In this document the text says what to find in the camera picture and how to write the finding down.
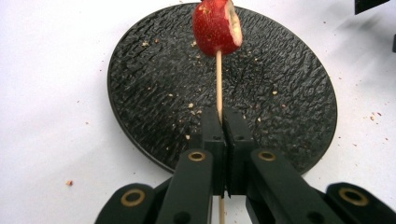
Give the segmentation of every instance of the fruit flesh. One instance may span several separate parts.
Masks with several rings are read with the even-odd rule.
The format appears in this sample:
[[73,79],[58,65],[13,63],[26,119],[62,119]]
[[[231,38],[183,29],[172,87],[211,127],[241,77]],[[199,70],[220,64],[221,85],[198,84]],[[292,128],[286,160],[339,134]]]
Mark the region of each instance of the fruit flesh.
[[215,57],[233,53],[242,45],[240,21],[231,0],[204,0],[194,10],[192,29],[201,51]]

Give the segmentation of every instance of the round slate plate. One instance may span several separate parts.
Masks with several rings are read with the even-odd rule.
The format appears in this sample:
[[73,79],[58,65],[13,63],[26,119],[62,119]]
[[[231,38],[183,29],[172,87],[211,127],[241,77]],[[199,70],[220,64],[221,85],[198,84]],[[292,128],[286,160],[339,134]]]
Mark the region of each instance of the round slate plate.
[[[120,40],[108,69],[108,94],[120,126],[137,148],[168,171],[216,105],[216,62],[194,46],[197,4],[148,15]],[[236,8],[242,48],[223,57],[223,103],[246,117],[263,148],[280,150],[304,173],[335,131],[332,83],[312,50],[267,17]]]

